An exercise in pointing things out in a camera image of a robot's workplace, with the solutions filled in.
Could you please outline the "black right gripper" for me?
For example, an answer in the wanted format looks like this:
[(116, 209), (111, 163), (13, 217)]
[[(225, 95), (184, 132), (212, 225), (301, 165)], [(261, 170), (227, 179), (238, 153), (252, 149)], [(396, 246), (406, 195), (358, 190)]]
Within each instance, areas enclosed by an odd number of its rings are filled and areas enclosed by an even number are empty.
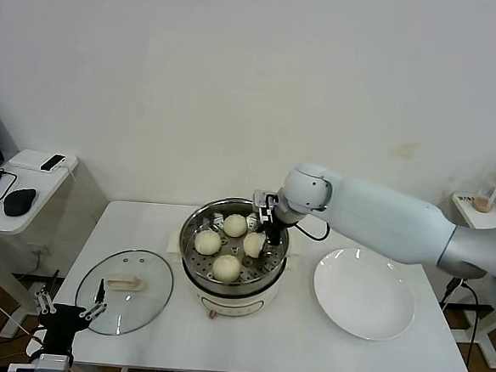
[(274, 252), (274, 245), (278, 246), (281, 241), (281, 232), (283, 230), (283, 223), (276, 217), (271, 216), (268, 221), (259, 221), (255, 232), (258, 234), (265, 234), (268, 242), (262, 246), (260, 256), (267, 256)]

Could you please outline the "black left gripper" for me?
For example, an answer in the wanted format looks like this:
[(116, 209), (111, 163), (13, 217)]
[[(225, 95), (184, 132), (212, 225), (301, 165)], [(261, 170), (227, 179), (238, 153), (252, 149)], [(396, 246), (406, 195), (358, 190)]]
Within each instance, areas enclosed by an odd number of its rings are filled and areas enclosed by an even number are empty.
[(59, 270), (56, 270), (52, 278), (34, 294), (37, 311), (40, 313), (39, 324), (46, 329), (42, 349), (44, 352), (71, 353), (75, 334), (86, 330), (90, 325), (89, 320), (94, 321), (107, 308), (104, 303), (104, 279), (100, 280), (94, 306), (86, 310), (85, 307), (67, 304), (54, 305), (50, 295), (58, 276)]

